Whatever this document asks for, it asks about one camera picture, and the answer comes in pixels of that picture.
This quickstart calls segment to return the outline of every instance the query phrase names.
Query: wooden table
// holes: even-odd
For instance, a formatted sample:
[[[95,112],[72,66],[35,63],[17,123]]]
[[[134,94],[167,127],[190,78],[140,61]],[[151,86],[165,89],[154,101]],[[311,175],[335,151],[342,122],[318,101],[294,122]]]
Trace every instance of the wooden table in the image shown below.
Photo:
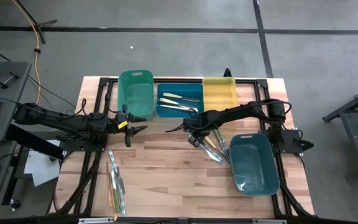
[[[86,111],[93,111],[99,78],[84,77],[77,110],[80,108],[82,99],[86,98]],[[267,80],[270,97],[288,101],[283,79]],[[116,109],[117,106],[116,84],[112,91],[112,109]],[[255,100],[254,96],[252,85],[237,84],[239,103]],[[187,142],[187,133],[183,131],[165,133],[166,130],[179,126],[182,120],[159,118],[155,115],[152,121],[134,124],[134,126],[148,125],[149,127],[132,138],[130,148],[125,147],[123,134],[108,137],[106,150],[114,151],[124,179],[127,216],[273,218],[271,197],[246,197],[240,194],[234,188],[232,172],[227,163],[221,167],[203,150],[191,146]],[[287,114],[285,125],[287,128],[293,127],[291,113]],[[229,145],[233,136],[256,133],[259,128],[257,119],[246,118],[224,124],[221,131]],[[210,135],[210,139],[219,147],[213,134]],[[64,204],[78,185],[83,157],[83,152],[74,152],[62,166],[56,189],[58,208]],[[308,183],[300,159],[293,154],[283,154],[282,157],[288,188],[302,206],[308,212],[313,213]],[[112,208],[108,206],[106,162],[110,162],[110,159],[108,152],[104,151],[99,165],[92,216],[113,215]],[[86,189],[83,206],[85,206],[87,193]],[[281,192],[278,193],[278,199],[280,208],[284,212]]]

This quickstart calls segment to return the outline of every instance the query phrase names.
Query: green plastic bin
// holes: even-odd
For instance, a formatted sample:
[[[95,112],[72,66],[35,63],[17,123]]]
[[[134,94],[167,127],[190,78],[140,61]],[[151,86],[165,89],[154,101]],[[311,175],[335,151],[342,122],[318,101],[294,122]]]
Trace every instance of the green plastic bin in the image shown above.
[[[231,139],[234,185],[247,196],[273,195],[280,188],[269,139],[263,134],[240,134]]]
[[[150,120],[154,116],[154,78],[149,70],[123,72],[118,78],[117,110],[126,104],[135,116]]]

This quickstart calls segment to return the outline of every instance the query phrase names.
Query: gray floor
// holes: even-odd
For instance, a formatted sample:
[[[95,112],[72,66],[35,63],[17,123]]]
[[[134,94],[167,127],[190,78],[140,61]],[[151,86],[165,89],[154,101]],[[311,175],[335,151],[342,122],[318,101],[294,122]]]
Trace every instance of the gray floor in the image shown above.
[[[251,0],[54,0],[22,1],[39,21],[59,26],[256,28]],[[358,0],[260,0],[267,29],[358,29]],[[0,0],[0,25],[27,25],[10,1]],[[75,102],[85,75],[119,75],[146,68],[155,76],[266,77],[257,34],[46,33],[39,70],[42,84]],[[275,78],[284,78],[295,124],[315,143],[305,153],[314,210],[324,218],[358,221],[358,182],[345,176],[358,165],[342,124],[321,117],[358,92],[358,35],[267,35]],[[15,61],[34,61],[32,32],[0,31],[0,53]],[[56,110],[69,107],[45,94]],[[26,86],[22,102],[35,101]],[[41,106],[48,107],[46,102]],[[26,127],[29,130],[48,130]],[[42,215],[52,184],[16,192],[23,204],[0,218]]]

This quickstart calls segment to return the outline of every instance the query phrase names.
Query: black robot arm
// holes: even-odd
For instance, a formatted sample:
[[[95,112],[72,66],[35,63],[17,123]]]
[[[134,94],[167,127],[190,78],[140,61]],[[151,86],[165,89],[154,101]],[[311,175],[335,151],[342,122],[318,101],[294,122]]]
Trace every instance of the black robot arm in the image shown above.
[[[115,118],[108,118],[103,113],[67,115],[46,110],[35,103],[20,105],[14,115],[14,121],[22,125],[41,124],[62,130],[82,140],[96,141],[97,137],[106,134],[125,133],[126,146],[131,146],[133,135],[147,126],[131,127],[131,122],[145,121],[128,113],[127,106],[117,111]]]
[[[279,124],[281,126],[285,121],[285,103],[287,102],[268,99],[261,102],[251,101],[246,105],[240,105],[223,111],[205,111],[196,118],[183,119],[183,129],[191,133],[208,135],[212,129],[216,129],[226,122],[248,117],[258,118],[265,123]],[[267,105],[268,116],[263,112],[263,105]]]

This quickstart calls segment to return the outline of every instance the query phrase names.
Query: white paper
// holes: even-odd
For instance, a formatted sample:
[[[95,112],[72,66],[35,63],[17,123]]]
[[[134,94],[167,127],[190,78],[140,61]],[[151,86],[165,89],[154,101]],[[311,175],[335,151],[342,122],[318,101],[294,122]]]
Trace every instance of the white paper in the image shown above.
[[[59,146],[60,141],[48,141]],[[59,176],[60,166],[56,159],[50,161],[49,157],[36,151],[30,151],[25,163],[24,173],[32,174],[34,186],[38,186]]]

